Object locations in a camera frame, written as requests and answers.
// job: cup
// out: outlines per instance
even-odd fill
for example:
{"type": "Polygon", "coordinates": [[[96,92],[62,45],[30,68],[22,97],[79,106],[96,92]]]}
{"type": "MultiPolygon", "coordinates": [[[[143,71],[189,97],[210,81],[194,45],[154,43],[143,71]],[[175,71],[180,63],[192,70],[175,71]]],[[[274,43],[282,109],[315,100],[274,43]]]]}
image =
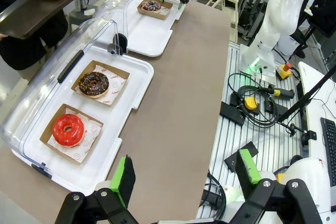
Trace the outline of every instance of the cup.
{"type": "Polygon", "coordinates": [[[88,7],[89,0],[80,0],[80,8],[82,10],[86,9],[88,7]]]}

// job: black jacket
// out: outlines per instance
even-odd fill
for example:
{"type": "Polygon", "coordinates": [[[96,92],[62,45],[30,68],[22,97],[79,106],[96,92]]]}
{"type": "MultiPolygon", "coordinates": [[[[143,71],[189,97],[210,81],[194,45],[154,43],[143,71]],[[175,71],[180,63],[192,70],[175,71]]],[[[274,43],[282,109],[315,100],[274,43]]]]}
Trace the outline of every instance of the black jacket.
{"type": "Polygon", "coordinates": [[[326,33],[336,25],[336,0],[314,0],[310,7],[313,16],[309,19],[326,33]]]}
{"type": "MultiPolygon", "coordinates": [[[[15,1],[0,0],[0,12],[15,1]]],[[[51,48],[64,37],[67,30],[67,20],[63,11],[60,11],[28,39],[3,38],[0,41],[0,55],[15,70],[26,69],[36,63],[46,53],[40,38],[51,48]]]]}

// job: black handle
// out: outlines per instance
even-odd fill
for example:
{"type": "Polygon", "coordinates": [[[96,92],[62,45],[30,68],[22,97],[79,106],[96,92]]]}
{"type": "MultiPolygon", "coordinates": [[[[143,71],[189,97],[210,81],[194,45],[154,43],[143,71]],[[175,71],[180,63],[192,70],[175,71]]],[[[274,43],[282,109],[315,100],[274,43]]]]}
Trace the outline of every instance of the black handle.
{"type": "Polygon", "coordinates": [[[286,90],[286,89],[278,89],[278,88],[274,88],[274,90],[279,90],[280,91],[280,98],[285,98],[285,99],[293,99],[295,92],[294,90],[286,90]]]}
{"type": "Polygon", "coordinates": [[[62,83],[65,80],[65,78],[70,74],[70,72],[72,71],[72,69],[75,67],[75,65],[77,64],[77,62],[83,57],[83,55],[84,55],[84,51],[83,50],[79,50],[75,54],[75,56],[69,61],[69,63],[63,69],[63,71],[57,77],[58,83],[62,83]]]}

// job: chocolate donut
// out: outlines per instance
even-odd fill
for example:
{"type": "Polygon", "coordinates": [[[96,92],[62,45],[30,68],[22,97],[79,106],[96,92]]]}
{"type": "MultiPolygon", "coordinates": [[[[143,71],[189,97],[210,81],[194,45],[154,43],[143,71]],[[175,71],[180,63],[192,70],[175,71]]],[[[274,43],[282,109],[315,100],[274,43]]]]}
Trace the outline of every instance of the chocolate donut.
{"type": "Polygon", "coordinates": [[[90,72],[79,80],[79,90],[90,98],[98,98],[107,92],[109,79],[103,73],[90,72]]]}
{"type": "Polygon", "coordinates": [[[151,10],[151,11],[154,12],[156,10],[160,10],[161,9],[161,5],[157,1],[147,0],[147,1],[145,1],[145,2],[142,3],[141,8],[145,9],[145,10],[151,10]]]}

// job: keyboard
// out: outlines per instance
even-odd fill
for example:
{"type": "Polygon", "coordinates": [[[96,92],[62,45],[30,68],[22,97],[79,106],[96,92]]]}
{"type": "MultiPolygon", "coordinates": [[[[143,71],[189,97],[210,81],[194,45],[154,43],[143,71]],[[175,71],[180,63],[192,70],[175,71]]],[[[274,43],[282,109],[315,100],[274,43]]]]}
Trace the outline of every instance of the keyboard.
{"type": "Polygon", "coordinates": [[[330,186],[336,186],[336,125],[334,121],[321,118],[325,152],[327,155],[330,186]]]}

